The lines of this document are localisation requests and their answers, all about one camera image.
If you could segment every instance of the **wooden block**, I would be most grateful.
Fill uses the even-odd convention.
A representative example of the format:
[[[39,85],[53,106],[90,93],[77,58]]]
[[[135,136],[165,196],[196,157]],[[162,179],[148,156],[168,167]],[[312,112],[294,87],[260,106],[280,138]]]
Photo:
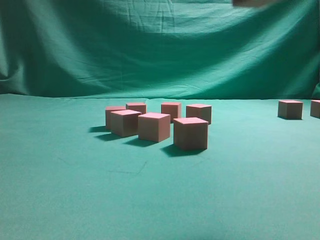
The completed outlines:
[[[111,112],[111,132],[121,137],[138,134],[139,111],[121,110]]]
[[[259,8],[271,5],[281,0],[232,0],[234,7]]]
[[[212,106],[207,104],[190,104],[186,106],[185,116],[187,118],[199,118],[211,124]]]
[[[278,103],[278,117],[290,120],[302,119],[304,103],[296,100],[280,100]]]
[[[141,114],[147,113],[147,105],[143,102],[129,102],[126,105],[126,109],[140,112]]]
[[[170,137],[170,115],[148,112],[138,117],[138,136],[141,140],[161,142]]]
[[[320,119],[320,100],[311,100],[310,116]]]
[[[174,119],[181,118],[181,102],[163,102],[161,104],[161,113],[170,114],[171,123]]]
[[[107,106],[105,108],[105,127],[111,129],[111,112],[126,110],[125,106]]]
[[[173,143],[182,150],[208,148],[208,121],[198,117],[173,120]]]

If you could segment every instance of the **table surface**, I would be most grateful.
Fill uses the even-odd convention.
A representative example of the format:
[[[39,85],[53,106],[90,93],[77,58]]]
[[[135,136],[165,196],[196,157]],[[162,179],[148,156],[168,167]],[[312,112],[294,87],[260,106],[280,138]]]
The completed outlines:
[[[0,95],[1,240],[319,240],[320,119],[212,105],[208,149],[105,130],[106,106],[172,99]]]

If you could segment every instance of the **green backdrop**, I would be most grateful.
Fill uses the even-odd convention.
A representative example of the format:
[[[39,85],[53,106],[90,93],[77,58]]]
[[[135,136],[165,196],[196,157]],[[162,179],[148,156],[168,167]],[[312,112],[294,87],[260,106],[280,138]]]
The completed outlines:
[[[318,0],[260,9],[231,0],[0,5],[1,94],[320,98]]]

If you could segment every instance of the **green fabric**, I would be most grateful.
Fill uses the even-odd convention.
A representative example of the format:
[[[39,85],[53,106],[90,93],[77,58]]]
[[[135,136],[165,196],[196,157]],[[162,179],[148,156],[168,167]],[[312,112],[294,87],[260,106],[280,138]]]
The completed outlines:
[[[0,95],[1,240],[318,240],[320,119],[277,100],[212,105],[209,147],[106,132],[105,106],[166,99]]]
[[[259,9],[231,0],[0,4],[0,93],[320,98],[318,0]]]

